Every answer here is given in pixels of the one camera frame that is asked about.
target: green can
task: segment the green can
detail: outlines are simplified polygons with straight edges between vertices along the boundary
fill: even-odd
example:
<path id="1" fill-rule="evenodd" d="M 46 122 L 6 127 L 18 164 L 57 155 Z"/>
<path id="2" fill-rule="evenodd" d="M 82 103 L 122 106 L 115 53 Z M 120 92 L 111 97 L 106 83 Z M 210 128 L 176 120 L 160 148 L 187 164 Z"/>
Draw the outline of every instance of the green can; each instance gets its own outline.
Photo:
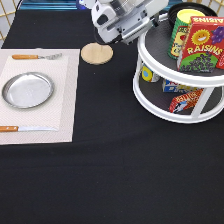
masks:
<path id="1" fill-rule="evenodd" d="M 177 59 L 179 57 L 181 47 L 186 38 L 188 25 L 191 21 L 191 16 L 205 16 L 205 14 L 194 9 L 183 9 L 177 13 L 177 19 L 168 48 L 168 55 L 173 59 Z"/>

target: white placemat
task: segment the white placemat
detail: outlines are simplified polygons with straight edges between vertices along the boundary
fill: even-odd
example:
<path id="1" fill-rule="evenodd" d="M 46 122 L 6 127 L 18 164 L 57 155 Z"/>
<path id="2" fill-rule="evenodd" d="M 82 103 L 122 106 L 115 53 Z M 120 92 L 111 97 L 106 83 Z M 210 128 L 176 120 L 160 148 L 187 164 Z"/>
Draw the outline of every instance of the white placemat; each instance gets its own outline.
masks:
<path id="1" fill-rule="evenodd" d="M 62 52 L 59 60 L 15 61 L 12 54 L 50 55 Z M 79 50 L 0 50 L 0 87 L 11 77 L 36 71 L 47 74 L 55 83 L 52 97 L 44 104 L 30 109 L 16 109 L 0 99 L 0 125 L 49 126 L 58 131 L 31 131 L 0 133 L 0 144 L 53 143 L 72 141 L 76 86 L 78 77 Z"/>

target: knife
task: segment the knife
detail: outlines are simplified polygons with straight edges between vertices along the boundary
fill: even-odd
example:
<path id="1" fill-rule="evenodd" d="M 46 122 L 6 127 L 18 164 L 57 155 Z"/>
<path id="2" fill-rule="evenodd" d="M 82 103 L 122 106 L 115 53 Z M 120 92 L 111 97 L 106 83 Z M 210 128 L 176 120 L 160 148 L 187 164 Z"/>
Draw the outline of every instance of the knife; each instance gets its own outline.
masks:
<path id="1" fill-rule="evenodd" d="M 55 60 L 57 58 L 60 58 L 61 56 L 62 56 L 62 53 L 49 55 L 49 56 L 14 54 L 14 55 L 12 55 L 12 58 L 13 59 L 48 59 L 48 60 Z"/>
<path id="2" fill-rule="evenodd" d="M 17 131 L 57 131 L 56 128 L 39 127 L 39 126 L 0 126 L 0 132 L 17 132 Z"/>

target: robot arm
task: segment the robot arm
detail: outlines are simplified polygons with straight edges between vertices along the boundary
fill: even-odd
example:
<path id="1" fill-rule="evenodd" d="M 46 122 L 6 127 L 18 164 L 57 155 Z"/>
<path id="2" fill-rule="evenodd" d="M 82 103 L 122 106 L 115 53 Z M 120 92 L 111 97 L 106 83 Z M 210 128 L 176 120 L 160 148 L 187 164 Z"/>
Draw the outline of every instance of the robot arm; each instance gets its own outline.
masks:
<path id="1" fill-rule="evenodd" d="M 105 44 L 132 42 L 153 26 L 151 17 L 158 19 L 168 0 L 82 0 L 92 9 L 93 25 Z"/>

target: yellow can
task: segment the yellow can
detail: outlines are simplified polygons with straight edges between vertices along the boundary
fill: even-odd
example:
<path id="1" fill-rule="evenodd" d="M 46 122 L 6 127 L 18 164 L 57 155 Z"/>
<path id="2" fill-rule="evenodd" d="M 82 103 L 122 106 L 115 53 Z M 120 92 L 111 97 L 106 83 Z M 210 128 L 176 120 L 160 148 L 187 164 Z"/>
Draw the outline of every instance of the yellow can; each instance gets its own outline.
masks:
<path id="1" fill-rule="evenodd" d="M 168 55 L 177 59 L 183 42 L 187 34 L 187 28 L 191 21 L 191 16 L 205 16 L 202 12 L 194 9 L 183 9 L 177 13 L 177 19 L 173 28 Z"/>
<path id="2" fill-rule="evenodd" d="M 146 82 L 157 82 L 160 79 L 160 76 L 149 69 L 146 65 L 142 67 L 142 78 Z"/>

